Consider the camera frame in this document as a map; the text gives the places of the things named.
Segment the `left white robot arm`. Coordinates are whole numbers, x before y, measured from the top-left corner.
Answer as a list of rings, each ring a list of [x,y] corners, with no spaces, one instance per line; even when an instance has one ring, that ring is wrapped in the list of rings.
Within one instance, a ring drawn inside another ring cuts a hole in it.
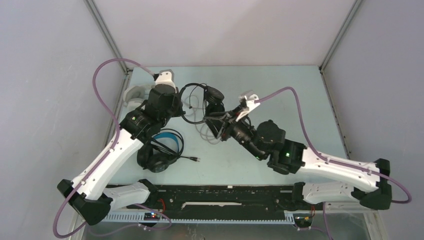
[[[63,179],[59,192],[68,204],[90,225],[100,223],[111,211],[142,204],[153,208],[158,194],[152,184],[142,180],[131,185],[108,188],[122,165],[173,117],[180,108],[178,89],[171,83],[157,83],[144,106],[130,111],[119,124],[112,141],[80,175]]]

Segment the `small black on-ear headphones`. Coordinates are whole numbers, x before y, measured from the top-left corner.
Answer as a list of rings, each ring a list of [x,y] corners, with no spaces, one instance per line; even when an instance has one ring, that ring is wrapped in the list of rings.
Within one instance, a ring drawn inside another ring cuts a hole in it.
[[[186,91],[187,88],[189,87],[193,87],[192,91],[194,91],[195,89],[202,89],[202,107],[204,107],[203,110],[203,117],[205,116],[206,113],[206,108],[207,106],[224,106],[224,95],[221,91],[219,91],[218,89],[209,86],[205,83],[188,83],[186,84],[179,92],[180,96],[181,96],[181,102],[183,102],[183,94]],[[191,125],[199,125],[199,124],[206,124],[205,120],[189,120],[186,117],[186,112],[184,115],[181,116],[182,119],[191,124]]]

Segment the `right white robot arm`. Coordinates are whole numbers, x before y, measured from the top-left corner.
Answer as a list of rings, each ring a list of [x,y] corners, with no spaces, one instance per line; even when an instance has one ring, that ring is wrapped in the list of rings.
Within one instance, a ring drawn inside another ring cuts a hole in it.
[[[358,201],[373,210],[387,210],[392,203],[392,187],[381,174],[390,173],[390,162],[378,159],[360,162],[313,150],[303,143],[285,138],[285,131],[272,120],[254,127],[248,116],[241,116],[240,106],[226,111],[223,106],[207,106],[203,120],[221,140],[236,140],[259,161],[282,174],[312,174],[333,179],[329,191],[313,189],[312,184],[298,182],[291,194],[291,204],[304,209],[309,204],[325,201]]]

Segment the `black headset with blue band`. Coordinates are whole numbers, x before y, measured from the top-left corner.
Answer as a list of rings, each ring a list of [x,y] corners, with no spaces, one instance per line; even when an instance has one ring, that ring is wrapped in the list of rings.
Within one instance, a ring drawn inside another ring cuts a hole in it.
[[[160,142],[160,139],[171,139],[176,144],[176,150]],[[182,134],[174,129],[165,128],[152,136],[138,151],[137,164],[152,173],[161,173],[178,159],[184,158],[193,162],[200,159],[195,156],[184,156],[185,141]]]

